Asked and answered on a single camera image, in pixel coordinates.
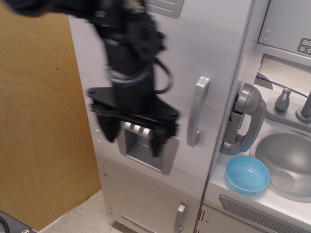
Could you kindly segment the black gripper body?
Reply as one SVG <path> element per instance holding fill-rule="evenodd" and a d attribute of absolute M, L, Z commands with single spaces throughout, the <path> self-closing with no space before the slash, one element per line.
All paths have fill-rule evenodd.
<path fill-rule="evenodd" d="M 176 136 L 179 112 L 162 101 L 158 94 L 171 88 L 168 84 L 162 90 L 154 90 L 152 85 L 113 85 L 112 87 L 91 87 L 87 95 L 92 98 L 92 111 L 97 115 L 117 118 L 120 123 L 130 123 L 153 129 L 165 128 L 171 137 Z"/>

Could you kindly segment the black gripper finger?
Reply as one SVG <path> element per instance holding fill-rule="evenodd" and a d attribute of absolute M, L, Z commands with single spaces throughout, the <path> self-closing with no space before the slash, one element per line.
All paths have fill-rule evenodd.
<path fill-rule="evenodd" d="M 153 157 L 159 157 L 163 145 L 171 137 L 170 132 L 165 128 L 153 128 L 151 149 Z"/>
<path fill-rule="evenodd" d="M 114 142 L 120 131 L 120 121 L 112 116 L 97 115 L 98 123 L 109 142 Z"/>

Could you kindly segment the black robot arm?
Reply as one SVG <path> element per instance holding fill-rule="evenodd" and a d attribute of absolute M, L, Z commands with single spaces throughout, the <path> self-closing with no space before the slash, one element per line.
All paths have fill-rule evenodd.
<path fill-rule="evenodd" d="M 88 20 L 104 43 L 111 87 L 90 88 L 92 110 L 106 137 L 113 142 L 121 122 L 152 131 L 151 149 L 158 157 L 167 139 L 177 133 L 176 109 L 159 99 L 154 65 L 164 50 L 163 33 L 147 13 L 143 0 L 9 0 L 16 13 L 38 17 L 64 13 Z"/>

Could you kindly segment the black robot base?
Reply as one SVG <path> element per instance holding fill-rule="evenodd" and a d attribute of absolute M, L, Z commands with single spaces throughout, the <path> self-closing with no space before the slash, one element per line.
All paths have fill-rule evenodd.
<path fill-rule="evenodd" d="M 1 233 L 37 233 L 32 227 L 20 222 L 16 218 L 0 212 L 0 232 Z"/>

